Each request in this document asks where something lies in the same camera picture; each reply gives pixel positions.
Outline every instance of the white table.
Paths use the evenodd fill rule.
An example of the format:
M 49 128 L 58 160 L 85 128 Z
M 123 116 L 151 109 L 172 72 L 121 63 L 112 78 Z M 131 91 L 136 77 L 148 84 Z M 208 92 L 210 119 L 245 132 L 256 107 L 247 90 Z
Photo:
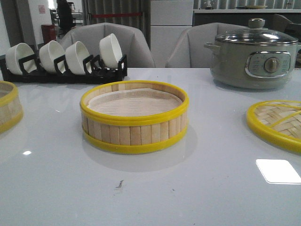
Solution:
M 129 79 L 187 91 L 180 142 L 143 155 L 105 152 L 82 136 L 79 100 L 94 85 L 17 83 L 24 117 L 0 134 L 1 226 L 301 225 L 301 185 L 268 183 L 256 165 L 286 160 L 301 175 L 301 156 L 246 124 L 254 103 L 300 100 L 301 71 L 262 91 L 220 84 L 208 69 L 128 69 Z

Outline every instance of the bowl rack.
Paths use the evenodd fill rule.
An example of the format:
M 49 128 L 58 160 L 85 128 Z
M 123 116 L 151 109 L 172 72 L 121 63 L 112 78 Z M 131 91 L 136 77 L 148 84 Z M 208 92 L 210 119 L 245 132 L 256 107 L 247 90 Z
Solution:
M 24 69 L 24 63 L 30 60 L 34 60 L 37 69 L 28 73 Z M 61 73 L 58 69 L 58 63 L 64 63 L 65 72 Z M 92 71 L 87 70 L 87 63 L 91 64 Z M 83 67 L 85 74 L 76 75 L 73 74 L 67 63 L 65 55 L 62 55 L 54 60 L 55 74 L 48 73 L 41 65 L 40 59 L 36 54 L 19 59 L 20 69 L 22 75 L 13 74 L 6 66 L 5 55 L 0 56 L 0 68 L 2 71 L 2 77 L 4 81 L 9 82 L 35 82 L 35 83 L 86 83 L 86 84 L 106 84 L 115 81 L 122 81 L 127 76 L 127 56 L 123 57 L 118 62 L 117 69 L 109 69 L 104 66 L 103 60 L 100 55 L 90 55 L 83 60 Z

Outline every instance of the white bowl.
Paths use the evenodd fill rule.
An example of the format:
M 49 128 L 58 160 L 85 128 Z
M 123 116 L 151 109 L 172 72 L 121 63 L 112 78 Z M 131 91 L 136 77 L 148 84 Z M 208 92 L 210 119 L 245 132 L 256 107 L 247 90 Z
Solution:
M 105 66 L 118 68 L 118 61 L 122 58 L 122 51 L 113 33 L 100 40 L 99 49 Z
M 5 55 L 5 60 L 10 72 L 12 72 L 13 74 L 22 75 L 22 71 L 19 65 L 19 59 L 30 56 L 32 54 L 34 54 L 32 48 L 30 48 L 29 45 L 23 42 L 9 48 Z M 36 70 L 37 66 L 34 60 L 30 60 L 24 63 L 24 69 L 28 73 Z
M 63 47 L 57 41 L 50 41 L 39 51 L 42 67 L 49 73 L 56 73 L 53 61 L 64 54 Z M 57 66 L 61 73 L 66 70 L 63 61 L 59 62 Z
M 85 74 L 83 60 L 88 56 L 90 56 L 90 54 L 86 46 L 82 42 L 77 41 L 73 45 L 69 46 L 66 49 L 65 56 L 66 56 L 67 65 L 73 74 L 77 74 L 77 75 Z M 92 68 L 90 62 L 87 63 L 86 66 L 88 72 L 91 73 Z

